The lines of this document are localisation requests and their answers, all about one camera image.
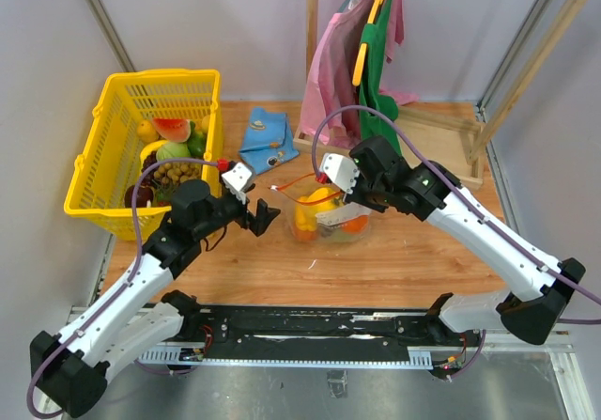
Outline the yellow bell pepper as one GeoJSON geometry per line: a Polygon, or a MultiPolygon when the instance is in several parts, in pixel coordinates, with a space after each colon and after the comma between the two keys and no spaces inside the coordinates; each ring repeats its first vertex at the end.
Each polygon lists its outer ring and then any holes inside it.
{"type": "Polygon", "coordinates": [[[341,205],[341,194],[330,187],[320,187],[309,195],[300,196],[297,201],[300,206],[312,215],[336,210],[341,205]]]}
{"type": "Polygon", "coordinates": [[[296,205],[294,227],[301,232],[315,233],[317,230],[315,213],[307,206],[296,205]]]}

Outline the clear zip bag orange zipper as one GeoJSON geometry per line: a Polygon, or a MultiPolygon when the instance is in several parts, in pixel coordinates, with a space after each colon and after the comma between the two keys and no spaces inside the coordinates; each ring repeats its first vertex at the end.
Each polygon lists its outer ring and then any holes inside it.
{"type": "MultiPolygon", "coordinates": [[[[315,215],[317,231],[319,233],[319,237],[320,237],[320,232],[323,231],[324,229],[341,228],[341,225],[348,220],[351,220],[351,219],[356,218],[361,215],[368,215],[369,216],[369,224],[368,224],[368,227],[362,233],[363,234],[362,237],[364,237],[370,230],[371,211],[368,208],[363,207],[359,204],[347,203],[344,200],[346,194],[344,194],[342,191],[340,191],[336,186],[334,186],[333,184],[330,184],[330,183],[322,184],[316,180],[313,173],[309,173],[309,174],[305,174],[299,178],[288,181],[286,183],[270,186],[270,189],[272,191],[274,191],[277,195],[279,195],[281,200],[284,202],[284,212],[285,212],[285,218],[287,221],[287,226],[288,226],[288,229],[289,229],[291,235],[294,237],[294,239],[297,240],[293,233],[293,229],[295,228],[294,227],[294,209],[295,209],[296,205],[300,204],[297,201],[297,199],[300,196],[309,195],[316,189],[323,187],[323,186],[330,187],[333,190],[337,190],[340,192],[341,205],[336,210],[321,212],[321,213],[318,213],[315,215]]],[[[318,238],[315,241],[308,241],[308,242],[304,242],[304,243],[317,243],[317,242],[324,242],[324,241],[322,241],[320,238],[318,238]]]]}

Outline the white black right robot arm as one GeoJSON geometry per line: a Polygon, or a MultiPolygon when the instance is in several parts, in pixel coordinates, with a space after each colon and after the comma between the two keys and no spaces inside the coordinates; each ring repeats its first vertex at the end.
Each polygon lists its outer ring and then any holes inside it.
{"type": "Polygon", "coordinates": [[[425,322],[427,337],[445,345],[470,329],[503,328],[542,345],[585,273],[575,258],[559,260],[524,240],[484,208],[445,167],[423,161],[411,167],[382,136],[348,156],[331,155],[322,170],[350,203],[383,212],[394,208],[454,237],[505,283],[479,295],[445,294],[425,322]]]}

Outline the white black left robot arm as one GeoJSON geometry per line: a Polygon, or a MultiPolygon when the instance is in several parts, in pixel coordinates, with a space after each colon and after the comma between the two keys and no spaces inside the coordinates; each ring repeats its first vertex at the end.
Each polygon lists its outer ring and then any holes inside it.
{"type": "Polygon", "coordinates": [[[166,338],[188,341],[201,318],[188,308],[159,303],[147,319],[134,315],[175,281],[202,253],[204,239],[235,223],[255,236],[266,232],[279,210],[258,200],[248,209],[247,190],[227,186],[211,194],[202,180],[183,183],[159,227],[139,246],[136,259],[107,292],[56,334],[39,332],[30,342],[29,393],[39,389],[62,413],[78,418],[102,398],[109,382],[139,355],[166,338]]]}

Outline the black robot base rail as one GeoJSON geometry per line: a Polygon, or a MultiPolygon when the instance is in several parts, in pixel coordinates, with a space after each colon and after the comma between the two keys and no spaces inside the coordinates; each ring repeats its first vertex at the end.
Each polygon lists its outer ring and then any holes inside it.
{"type": "Polygon", "coordinates": [[[483,346],[480,331],[454,333],[420,310],[205,306],[182,332],[145,351],[144,366],[426,370],[450,379],[483,346]]]}

